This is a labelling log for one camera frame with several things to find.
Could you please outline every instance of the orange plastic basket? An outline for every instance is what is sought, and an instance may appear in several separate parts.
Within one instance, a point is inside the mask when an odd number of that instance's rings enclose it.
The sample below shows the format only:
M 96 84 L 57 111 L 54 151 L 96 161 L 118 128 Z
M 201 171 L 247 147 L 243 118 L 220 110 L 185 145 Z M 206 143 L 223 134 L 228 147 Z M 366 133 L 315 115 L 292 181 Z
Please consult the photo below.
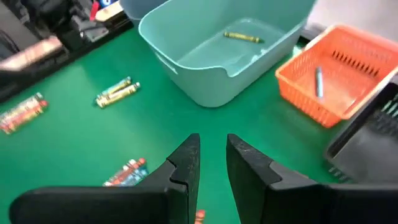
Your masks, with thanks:
M 394 76 L 398 45 L 348 26 L 333 26 L 276 71 L 280 94 L 330 128 L 349 119 Z M 315 70 L 322 68 L 323 98 Z

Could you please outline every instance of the basket slot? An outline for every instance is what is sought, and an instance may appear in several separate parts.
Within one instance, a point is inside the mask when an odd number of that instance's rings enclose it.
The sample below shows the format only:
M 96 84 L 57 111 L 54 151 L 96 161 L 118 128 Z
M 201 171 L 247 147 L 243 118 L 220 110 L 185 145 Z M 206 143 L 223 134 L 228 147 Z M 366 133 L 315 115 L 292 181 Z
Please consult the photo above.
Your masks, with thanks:
M 332 55 L 334 59 L 343 64 L 350 66 L 351 68 L 358 70 L 359 72 L 365 73 L 372 77 L 376 77 L 380 71 L 380 68 L 371 65 L 370 63 L 366 63 L 360 60 L 355 59 L 355 57 L 348 55 L 344 52 L 339 50 L 334 50 Z
M 356 35 L 340 35 L 335 39 L 334 44 L 339 46 L 338 51 L 349 52 L 349 56 L 353 58 L 351 63 L 348 63 L 351 67 L 354 67 L 360 72 L 367 73 L 376 78 L 378 82 L 398 65 L 396 51 L 379 46 L 377 42 L 360 40 Z

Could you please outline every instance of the black tray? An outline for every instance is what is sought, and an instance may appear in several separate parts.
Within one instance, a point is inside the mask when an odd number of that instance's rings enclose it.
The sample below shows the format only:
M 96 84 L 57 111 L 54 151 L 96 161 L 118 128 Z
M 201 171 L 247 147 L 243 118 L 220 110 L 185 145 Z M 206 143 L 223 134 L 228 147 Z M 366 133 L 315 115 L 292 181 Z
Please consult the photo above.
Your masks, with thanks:
M 398 183 L 398 85 L 390 82 L 350 120 L 325 152 L 341 181 Z M 395 98 L 396 109 L 383 110 Z

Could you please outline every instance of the light blue plastic tub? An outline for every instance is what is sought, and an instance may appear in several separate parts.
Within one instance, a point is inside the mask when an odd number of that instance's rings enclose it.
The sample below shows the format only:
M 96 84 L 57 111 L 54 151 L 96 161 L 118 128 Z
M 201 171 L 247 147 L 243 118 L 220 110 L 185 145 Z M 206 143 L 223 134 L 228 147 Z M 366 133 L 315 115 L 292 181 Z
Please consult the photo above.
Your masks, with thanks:
M 141 19 L 148 12 L 164 2 L 166 2 L 166 0 L 119 0 L 124 13 L 135 26 L 138 26 Z
M 169 0 L 149 12 L 139 33 L 170 78 L 196 103 L 231 101 L 289 54 L 314 0 Z M 224 37 L 238 32 L 263 44 Z

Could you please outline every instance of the plastic tub handle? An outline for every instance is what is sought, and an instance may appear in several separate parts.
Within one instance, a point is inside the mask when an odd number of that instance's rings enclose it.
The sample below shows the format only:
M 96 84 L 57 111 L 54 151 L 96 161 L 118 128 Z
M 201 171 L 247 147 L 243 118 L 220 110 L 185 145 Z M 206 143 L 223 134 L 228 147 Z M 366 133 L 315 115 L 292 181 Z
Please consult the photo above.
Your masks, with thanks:
M 176 75 L 178 75 L 177 70 L 168 62 L 166 59 L 164 59 L 162 56 L 160 56 L 158 53 L 155 53 L 156 57 L 159 58 L 163 64 L 165 64 L 171 71 L 173 71 Z

